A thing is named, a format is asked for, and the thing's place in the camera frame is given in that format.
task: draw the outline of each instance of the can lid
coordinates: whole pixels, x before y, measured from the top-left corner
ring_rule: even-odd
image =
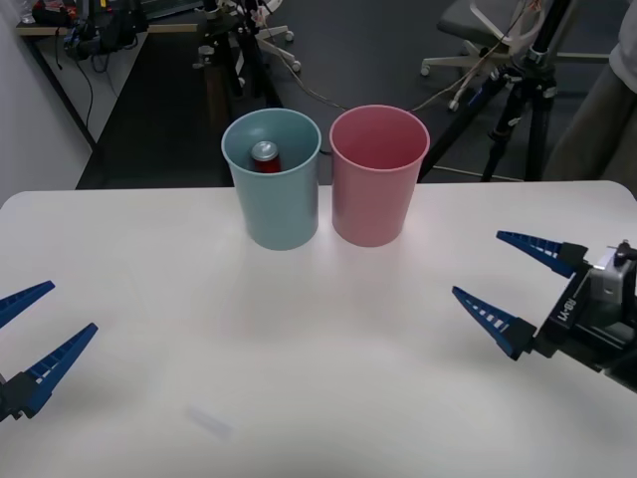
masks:
[[[279,154],[279,149],[271,141],[261,141],[252,148],[252,158],[255,161],[269,161]]]

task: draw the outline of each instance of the dark floor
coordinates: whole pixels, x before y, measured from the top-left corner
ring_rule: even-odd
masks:
[[[302,78],[310,88],[348,107],[386,104],[410,108],[458,79],[458,72],[449,68],[433,67],[426,79],[419,74],[423,58],[456,55],[460,50],[460,39],[436,29],[451,1],[287,0],[269,23],[286,24],[295,31],[295,43],[286,48],[303,63]],[[626,8],[625,0],[582,1],[577,22],[561,50],[609,53]],[[202,74],[192,69],[198,41],[195,34],[148,36],[100,138],[107,179],[102,180],[92,158],[78,188],[230,184],[219,137],[210,132]],[[284,105],[314,119],[326,137],[340,111],[306,95],[279,62],[271,60],[271,72]],[[600,70],[600,66],[557,67],[560,96],[551,117],[549,149]],[[487,132],[505,98],[502,94],[488,106],[441,165],[482,171],[490,147]],[[448,101],[449,97],[442,98],[418,114],[434,141],[454,117],[447,112]],[[239,112],[262,106],[252,99],[237,104]],[[522,177],[528,132],[526,118],[497,174]],[[328,156],[321,158],[322,183],[329,183],[329,162]],[[477,180],[444,171],[432,171],[426,179]]]

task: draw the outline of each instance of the white wall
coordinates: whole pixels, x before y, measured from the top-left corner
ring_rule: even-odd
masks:
[[[62,102],[15,32],[15,0],[0,0],[0,205],[28,190],[75,189],[91,156],[91,149]],[[89,87],[59,41],[60,63],[55,65],[54,39],[40,48],[80,115],[89,107]],[[108,71],[119,94],[139,52],[117,52]],[[112,111],[115,97],[106,75],[83,68],[93,84],[95,99],[90,131],[97,139]]]

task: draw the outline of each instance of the blue cup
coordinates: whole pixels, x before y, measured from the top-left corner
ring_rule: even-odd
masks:
[[[252,147],[271,141],[282,172],[257,172]],[[259,110],[234,121],[221,140],[248,234],[267,249],[285,251],[308,242],[319,227],[317,156],[320,131],[291,110]]]

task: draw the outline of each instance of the gray cloth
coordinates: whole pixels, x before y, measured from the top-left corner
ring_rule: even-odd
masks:
[[[637,197],[637,95],[609,66],[553,150],[543,178],[608,179]]]
[[[611,52],[609,62],[615,75],[637,93],[637,2],[628,7],[619,31],[619,44]]]

